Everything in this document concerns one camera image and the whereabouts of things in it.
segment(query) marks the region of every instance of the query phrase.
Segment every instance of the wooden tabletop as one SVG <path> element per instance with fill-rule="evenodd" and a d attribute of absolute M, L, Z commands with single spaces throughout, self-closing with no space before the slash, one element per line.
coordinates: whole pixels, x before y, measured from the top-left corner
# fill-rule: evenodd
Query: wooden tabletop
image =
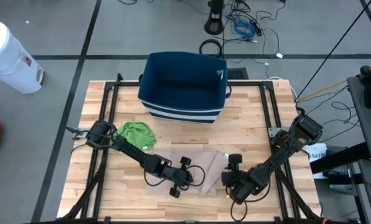
<path fill-rule="evenodd" d="M 290 84 L 287 80 L 273 81 L 273 84 L 282 125 L 289 126 L 297 115 Z M 79 128 L 89 129 L 98 119 L 104 85 L 103 81 L 89 83 Z M 241 153 L 243 163 L 240 168 L 243 170 L 265 161 L 271 155 L 260 92 L 256 86 L 232 87 L 232 95 L 226 100 L 225 108 L 214 124 L 194 124 L 153 118 L 138 100 L 138 90 L 137 86 L 119 88 L 114 124 L 119 127 L 130 120 L 145 122 L 155 133 L 157 143 L 154 147 L 156 148 L 214 149 L 228 154 Z M 111 97 L 108 98 L 106 117 L 109 114 L 110 100 Z M 270 103 L 268 105 L 272 123 L 275 124 L 272 107 Z M 74 147 L 80 144 L 84 144 L 84 141 L 75 142 Z M 57 217 L 66 214 L 83 193 L 91 151 L 90 147 L 83 146 L 72 154 Z M 290 158 L 290 164 L 296 190 L 313 211 L 319 214 L 321 209 L 308 156 L 299 152 Z M 180 198 L 173 198 L 169 195 L 147 195 L 143 174 L 143 169 L 136 161 L 121 152 L 109 150 L 99 212 L 100 220 L 109 216 L 117 221 L 232 221 L 229 213 L 232 200 L 226 198 L 220 180 L 216 182 L 215 197 L 199 197 L 199 195 L 183 192 Z M 245 221 L 271 221 L 274 216 L 281 216 L 274 175 L 271 176 L 271 182 L 272 187 L 268 196 L 262 201 L 248 205 Z M 248 199 L 259 198 L 266 190 Z M 285 194 L 287 208 L 292 216 L 293 211 L 287 190 Z M 94 196 L 91 197 L 89 209 L 92 209 L 93 201 Z M 244 205 L 236 206 L 234 216 L 240 218 L 244 210 Z"/>

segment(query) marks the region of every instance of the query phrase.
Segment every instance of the white cable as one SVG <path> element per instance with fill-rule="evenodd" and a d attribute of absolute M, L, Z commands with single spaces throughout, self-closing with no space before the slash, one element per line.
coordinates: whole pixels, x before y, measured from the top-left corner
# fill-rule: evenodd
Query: white cable
<path fill-rule="evenodd" d="M 270 77 L 269 79 L 279 79 L 279 80 L 283 80 L 283 79 L 280 78 L 280 77 Z M 291 88 L 291 91 L 293 92 L 294 96 L 297 98 L 296 91 L 295 91 L 295 89 L 293 89 L 292 85 L 290 85 L 290 88 Z"/>

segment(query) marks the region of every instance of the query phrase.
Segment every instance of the green cloth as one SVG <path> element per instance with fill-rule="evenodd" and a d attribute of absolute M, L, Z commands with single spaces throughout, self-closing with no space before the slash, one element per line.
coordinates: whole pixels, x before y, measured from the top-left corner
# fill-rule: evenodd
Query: green cloth
<path fill-rule="evenodd" d="M 123 124 L 117 131 L 127 141 L 141 150 L 149 150 L 156 143 L 152 130 L 143 122 L 129 121 Z"/>

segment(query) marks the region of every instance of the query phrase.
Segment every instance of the white trash can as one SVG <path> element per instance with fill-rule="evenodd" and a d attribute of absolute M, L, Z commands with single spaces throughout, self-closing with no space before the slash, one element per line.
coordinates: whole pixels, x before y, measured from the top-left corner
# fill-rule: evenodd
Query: white trash can
<path fill-rule="evenodd" d="M 44 70 L 0 22 L 0 80 L 23 94 L 41 89 Z"/>

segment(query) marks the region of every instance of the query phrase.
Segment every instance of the black metal frame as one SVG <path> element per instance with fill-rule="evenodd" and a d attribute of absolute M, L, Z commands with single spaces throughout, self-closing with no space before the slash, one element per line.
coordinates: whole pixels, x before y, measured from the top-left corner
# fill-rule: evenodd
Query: black metal frame
<path fill-rule="evenodd" d="M 120 86 L 139 86 L 139 82 L 133 81 L 133 82 L 121 82 L 122 77 L 120 74 L 117 76 L 117 81 L 116 82 L 106 82 L 105 87 L 104 87 L 104 95 L 103 95 L 103 101 L 101 103 L 101 110 L 99 113 L 99 120 L 103 120 L 106 114 L 106 103 L 108 101 L 108 93 L 109 91 L 113 88 L 114 93 L 112 96 L 112 102 L 111 102 L 111 110 L 109 112 L 109 118 L 108 122 L 113 122 L 114 118 L 114 113 L 115 113 L 115 107 L 116 107 L 116 102 L 117 102 L 117 93 L 119 90 Z M 279 116 L 279 110 L 278 110 L 278 105 L 275 97 L 275 91 L 273 88 L 273 83 L 272 81 L 261 81 L 261 82 L 248 82 L 248 81 L 242 81 L 242 82 L 229 82 L 231 86 L 257 86 L 259 87 L 260 94 L 261 94 L 261 100 L 262 100 L 262 106 L 263 106 L 263 112 L 264 112 L 264 118 L 265 118 L 265 124 L 267 126 L 267 134 L 268 134 L 268 139 L 271 140 L 272 137 L 270 136 L 269 133 L 269 128 L 272 128 L 272 123 L 270 119 L 270 114 L 268 110 L 268 103 L 267 103 L 267 96 L 265 94 L 265 89 L 268 90 L 270 94 L 270 100 L 272 103 L 272 110 L 273 110 L 273 115 L 275 118 L 275 125 L 277 128 L 281 128 L 282 124 L 280 122 L 280 116 Z M 94 176 L 95 168 L 96 168 L 96 163 L 97 163 L 97 157 L 98 157 L 98 151 L 99 149 L 93 149 L 93 153 L 91 155 L 91 160 L 90 160 L 90 167 L 89 167 L 89 172 L 88 172 L 88 178 L 87 178 L 87 185 L 91 183 L 91 180 Z M 103 150 L 103 155 L 101 158 L 101 163 L 106 162 L 108 160 L 108 150 L 104 149 Z M 283 191 L 283 184 L 282 180 L 286 178 L 286 183 L 290 184 L 294 188 L 294 183 L 293 183 L 293 178 L 291 174 L 291 169 L 290 169 L 290 164 L 288 161 L 285 162 L 284 164 L 285 172 L 286 172 L 286 177 L 283 175 L 283 172 L 281 170 L 278 170 L 275 172 L 275 178 L 277 182 L 277 189 L 278 189 L 278 196 L 279 196 L 279 203 L 280 203 L 280 208 L 282 212 L 282 217 L 283 218 L 288 218 L 288 211 L 287 211 L 287 206 L 286 206 L 286 199 L 285 199 L 285 193 Z M 103 191 L 103 184 L 104 184 L 104 176 L 102 176 L 98 182 L 97 186 L 97 192 L 96 192 L 96 197 L 94 201 L 94 208 L 93 208 L 93 218 L 98 218 L 99 214 L 99 207 L 101 204 L 101 196 L 102 196 L 102 191 Z M 87 211 L 88 211 L 88 204 L 89 204 L 89 199 L 85 202 L 83 205 L 83 208 L 81 209 L 81 216 L 80 218 L 86 218 L 87 217 Z M 291 204 L 293 207 L 293 213 L 295 218 L 300 218 L 300 211 L 297 205 L 296 200 L 291 197 Z M 244 223 L 276 223 L 276 222 L 244 222 Z"/>

